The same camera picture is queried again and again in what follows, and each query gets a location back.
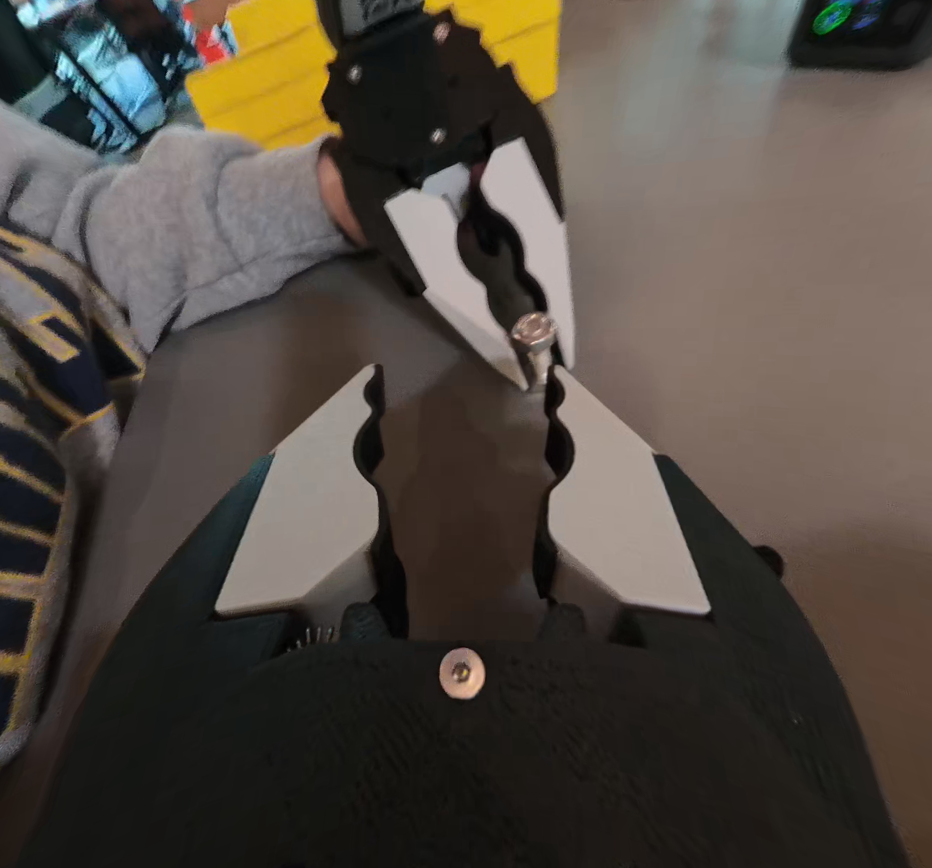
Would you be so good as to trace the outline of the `silver hex bolt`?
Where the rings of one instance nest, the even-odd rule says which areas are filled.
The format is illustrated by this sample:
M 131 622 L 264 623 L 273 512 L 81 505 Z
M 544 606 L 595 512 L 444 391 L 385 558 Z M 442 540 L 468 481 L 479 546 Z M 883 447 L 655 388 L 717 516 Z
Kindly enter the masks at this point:
M 509 338 L 527 391 L 541 391 L 548 382 L 558 351 L 553 317 L 545 312 L 523 315 L 514 324 Z

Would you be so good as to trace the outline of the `person's left hand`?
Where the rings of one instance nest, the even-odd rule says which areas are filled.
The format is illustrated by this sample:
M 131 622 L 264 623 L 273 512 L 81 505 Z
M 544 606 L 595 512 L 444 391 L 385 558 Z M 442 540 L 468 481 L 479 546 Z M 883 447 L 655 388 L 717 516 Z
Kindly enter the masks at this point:
M 343 177 L 333 157 L 333 147 L 321 146 L 317 162 L 320 201 L 333 226 L 354 247 L 367 248 L 366 234 L 347 197 Z

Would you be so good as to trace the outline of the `person's striped sweater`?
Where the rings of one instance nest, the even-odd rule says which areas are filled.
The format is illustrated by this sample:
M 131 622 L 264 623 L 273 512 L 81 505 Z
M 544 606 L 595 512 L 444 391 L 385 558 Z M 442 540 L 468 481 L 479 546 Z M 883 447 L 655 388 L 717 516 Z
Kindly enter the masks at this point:
M 54 665 L 84 513 L 146 355 L 70 257 L 2 230 L 1 764 L 25 748 Z

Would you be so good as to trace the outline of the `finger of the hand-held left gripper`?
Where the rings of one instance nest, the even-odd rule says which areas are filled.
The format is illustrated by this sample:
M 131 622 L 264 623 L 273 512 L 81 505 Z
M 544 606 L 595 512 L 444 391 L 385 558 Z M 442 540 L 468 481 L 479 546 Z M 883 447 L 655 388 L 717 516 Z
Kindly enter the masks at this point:
M 488 307 L 486 288 L 460 256 L 471 173 L 456 163 L 386 199 L 385 212 L 424 284 L 426 302 L 495 371 L 529 389 L 516 352 Z
M 515 229 L 522 266 L 542 290 L 556 325 L 562 365 L 576 363 L 576 315 L 566 222 L 554 205 L 523 137 L 497 146 L 486 163 L 480 189 L 487 204 Z

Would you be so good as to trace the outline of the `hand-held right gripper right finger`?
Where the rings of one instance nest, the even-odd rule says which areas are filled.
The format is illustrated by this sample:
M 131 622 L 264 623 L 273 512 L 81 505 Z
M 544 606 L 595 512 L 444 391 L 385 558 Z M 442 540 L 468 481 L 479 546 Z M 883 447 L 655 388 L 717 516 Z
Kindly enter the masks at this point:
M 535 532 L 538 595 L 549 608 L 578 610 L 599 641 L 637 611 L 710 619 L 653 448 L 562 366 L 551 367 L 544 410 L 553 481 Z

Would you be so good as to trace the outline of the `black box with lit display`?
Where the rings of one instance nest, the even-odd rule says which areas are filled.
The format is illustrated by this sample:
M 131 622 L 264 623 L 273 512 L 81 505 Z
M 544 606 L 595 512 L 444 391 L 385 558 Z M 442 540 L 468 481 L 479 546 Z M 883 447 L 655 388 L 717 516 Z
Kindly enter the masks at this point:
M 931 0 L 803 0 L 786 48 L 809 69 L 896 71 L 930 54 Z

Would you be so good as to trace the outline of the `cluttered storage shelf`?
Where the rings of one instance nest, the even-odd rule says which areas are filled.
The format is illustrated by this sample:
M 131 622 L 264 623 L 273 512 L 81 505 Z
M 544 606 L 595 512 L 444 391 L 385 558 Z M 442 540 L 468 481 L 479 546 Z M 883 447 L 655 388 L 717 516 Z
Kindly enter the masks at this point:
M 2 0 L 2 101 L 96 150 L 133 149 L 204 63 L 192 0 Z

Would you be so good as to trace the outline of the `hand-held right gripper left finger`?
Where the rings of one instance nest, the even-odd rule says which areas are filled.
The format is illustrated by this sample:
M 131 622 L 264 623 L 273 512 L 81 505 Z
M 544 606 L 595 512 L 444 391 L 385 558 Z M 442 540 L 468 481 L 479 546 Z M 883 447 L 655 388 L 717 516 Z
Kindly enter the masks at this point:
M 375 476 L 384 412 L 383 367 L 370 364 L 274 448 L 217 618 L 283 613 L 304 640 L 331 641 L 349 606 L 373 603 L 406 634 L 405 574 Z

